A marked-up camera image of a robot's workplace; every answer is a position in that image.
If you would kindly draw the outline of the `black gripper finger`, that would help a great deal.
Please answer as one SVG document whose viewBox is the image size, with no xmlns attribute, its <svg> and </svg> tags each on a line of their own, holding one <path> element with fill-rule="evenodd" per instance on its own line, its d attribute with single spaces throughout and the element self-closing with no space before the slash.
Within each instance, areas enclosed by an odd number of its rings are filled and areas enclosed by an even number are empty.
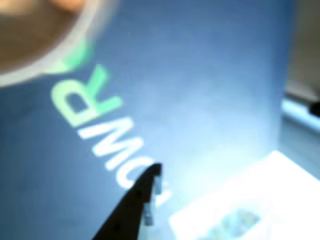
<svg viewBox="0 0 320 240">
<path fill-rule="evenodd" d="M 93 240 L 147 240 L 162 194 L 162 164 L 149 166 L 120 200 Z"/>
</svg>

